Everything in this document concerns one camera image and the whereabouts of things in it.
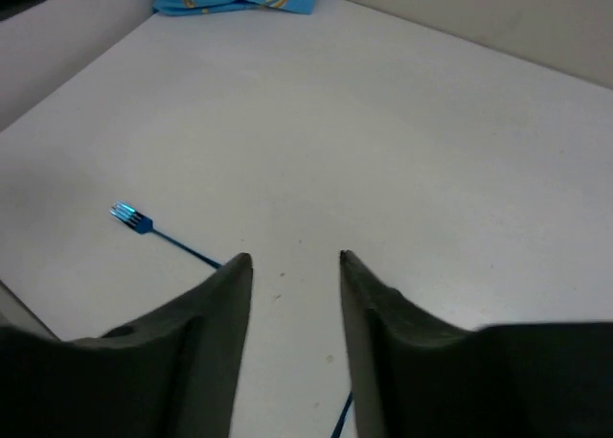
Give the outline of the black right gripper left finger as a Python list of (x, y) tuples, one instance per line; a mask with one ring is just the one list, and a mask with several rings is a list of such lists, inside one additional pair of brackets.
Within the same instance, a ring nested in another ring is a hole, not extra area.
[(1, 328), (5, 437), (226, 437), (253, 288), (238, 254), (199, 286), (97, 338)]

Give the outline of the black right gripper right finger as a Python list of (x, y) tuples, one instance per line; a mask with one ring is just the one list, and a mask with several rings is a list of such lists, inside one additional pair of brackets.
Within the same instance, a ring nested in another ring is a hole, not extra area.
[(455, 327), (339, 257), (361, 437), (608, 437), (608, 322)]

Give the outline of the blue metal spoon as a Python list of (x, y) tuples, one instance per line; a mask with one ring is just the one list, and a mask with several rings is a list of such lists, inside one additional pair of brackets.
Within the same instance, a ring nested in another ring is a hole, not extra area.
[(353, 395), (352, 395), (352, 392), (350, 392), (348, 394), (347, 399), (344, 402), (344, 405), (343, 405), (343, 407), (341, 409), (341, 412), (340, 412), (340, 414), (338, 416), (338, 419), (337, 419), (337, 421), (335, 423), (335, 426), (334, 426), (334, 428), (332, 430), (330, 438), (340, 438), (341, 437), (343, 429), (344, 429), (344, 426), (345, 426), (345, 423), (347, 421), (349, 410), (350, 410), (350, 408), (352, 406), (352, 400), (353, 400)]

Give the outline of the blue metal fork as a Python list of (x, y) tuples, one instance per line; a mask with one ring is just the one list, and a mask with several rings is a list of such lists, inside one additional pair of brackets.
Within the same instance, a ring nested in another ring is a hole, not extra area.
[(173, 239), (167, 234), (162, 233), (154, 227), (153, 220), (133, 208), (132, 206), (122, 202), (116, 201), (111, 208), (109, 209), (109, 213), (121, 222), (123, 225), (131, 229), (132, 231), (138, 233), (139, 235), (145, 234), (153, 234), (166, 242), (176, 246), (184, 252), (196, 257), (199, 261), (202, 261), (206, 265), (212, 267), (213, 269), (221, 268), (221, 263), (195, 251), (194, 249), (186, 246), (182, 242)]

